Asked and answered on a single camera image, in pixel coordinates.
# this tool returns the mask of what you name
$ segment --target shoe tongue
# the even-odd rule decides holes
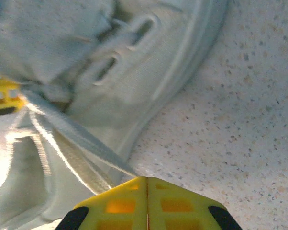
[[[110,28],[113,0],[0,1],[0,71],[49,84]]]

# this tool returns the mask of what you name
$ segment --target white sneaker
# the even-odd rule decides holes
[[[0,0],[0,70],[27,106],[7,146],[0,229],[28,230],[116,186],[133,143],[187,82],[226,0]]]

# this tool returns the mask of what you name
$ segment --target speckled floor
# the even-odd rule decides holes
[[[0,117],[0,172],[12,119]],[[130,163],[224,203],[244,230],[288,230],[288,0],[230,1],[207,60]]]

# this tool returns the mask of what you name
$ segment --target yellow plastic object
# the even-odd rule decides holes
[[[78,230],[224,230],[217,201],[154,177],[138,177],[75,206],[89,208]]]
[[[18,96],[18,88],[17,84],[0,75],[0,111],[10,109],[8,113],[18,112],[24,106]]]

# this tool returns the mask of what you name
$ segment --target black rubber tip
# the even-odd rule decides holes
[[[68,212],[55,230],[78,230],[88,212],[89,208],[85,206]]]
[[[15,111],[15,107],[9,107],[9,108],[5,108],[5,109],[0,109],[0,116],[2,115],[6,115],[6,114],[11,114]]]
[[[227,210],[217,206],[208,209],[222,230],[243,230]]]

